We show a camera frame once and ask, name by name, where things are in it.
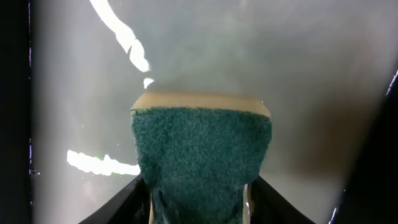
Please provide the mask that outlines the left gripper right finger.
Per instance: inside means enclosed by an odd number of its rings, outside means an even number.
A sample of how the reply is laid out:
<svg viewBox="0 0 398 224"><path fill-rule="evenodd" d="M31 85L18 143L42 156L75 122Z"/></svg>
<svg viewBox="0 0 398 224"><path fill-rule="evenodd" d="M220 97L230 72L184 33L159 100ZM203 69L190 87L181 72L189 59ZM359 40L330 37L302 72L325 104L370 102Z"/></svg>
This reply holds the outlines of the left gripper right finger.
<svg viewBox="0 0 398 224"><path fill-rule="evenodd" d="M249 185L250 224L314 224L261 176Z"/></svg>

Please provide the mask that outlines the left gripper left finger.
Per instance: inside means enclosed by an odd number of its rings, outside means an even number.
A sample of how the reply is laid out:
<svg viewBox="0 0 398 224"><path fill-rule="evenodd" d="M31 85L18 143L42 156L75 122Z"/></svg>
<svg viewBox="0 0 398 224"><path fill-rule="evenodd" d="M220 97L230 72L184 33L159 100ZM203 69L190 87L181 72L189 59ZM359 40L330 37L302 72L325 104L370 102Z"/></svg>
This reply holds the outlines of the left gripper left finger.
<svg viewBox="0 0 398 224"><path fill-rule="evenodd" d="M79 224L148 224L150 196L139 174Z"/></svg>

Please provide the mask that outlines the green yellow sponge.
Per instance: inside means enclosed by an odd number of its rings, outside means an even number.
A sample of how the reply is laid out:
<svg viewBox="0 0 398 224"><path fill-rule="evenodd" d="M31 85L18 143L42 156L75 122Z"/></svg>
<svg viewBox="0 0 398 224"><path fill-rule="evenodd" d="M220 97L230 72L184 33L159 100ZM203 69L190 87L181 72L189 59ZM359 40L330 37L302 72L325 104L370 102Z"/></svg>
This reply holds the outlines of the green yellow sponge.
<svg viewBox="0 0 398 224"><path fill-rule="evenodd" d="M151 223L244 223L272 138L253 97L147 92L131 108Z"/></svg>

